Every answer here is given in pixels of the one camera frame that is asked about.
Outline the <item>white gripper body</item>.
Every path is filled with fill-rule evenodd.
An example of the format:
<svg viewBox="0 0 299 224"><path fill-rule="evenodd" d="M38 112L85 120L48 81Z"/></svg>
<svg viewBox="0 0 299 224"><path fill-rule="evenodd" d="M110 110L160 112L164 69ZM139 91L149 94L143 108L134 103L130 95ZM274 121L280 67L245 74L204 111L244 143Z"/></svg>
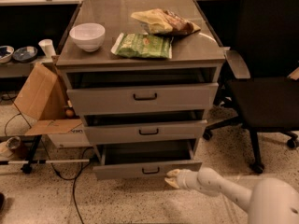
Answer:
<svg viewBox="0 0 299 224"><path fill-rule="evenodd" d="M197 173L190 170L181 170L178 174L178 185L181 189L198 190Z"/></svg>

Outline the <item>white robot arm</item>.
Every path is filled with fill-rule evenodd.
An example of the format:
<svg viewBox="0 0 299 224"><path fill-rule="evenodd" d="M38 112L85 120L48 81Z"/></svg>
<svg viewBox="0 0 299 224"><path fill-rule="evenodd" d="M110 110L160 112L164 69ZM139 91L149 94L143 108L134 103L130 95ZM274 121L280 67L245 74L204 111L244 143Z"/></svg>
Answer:
<svg viewBox="0 0 299 224"><path fill-rule="evenodd" d="M260 180L253 189L247 189L204 167L199 171L171 170L164 180L175 189L209 196L223 194L247 213L248 224L299 224L299 193L276 178Z"/></svg>

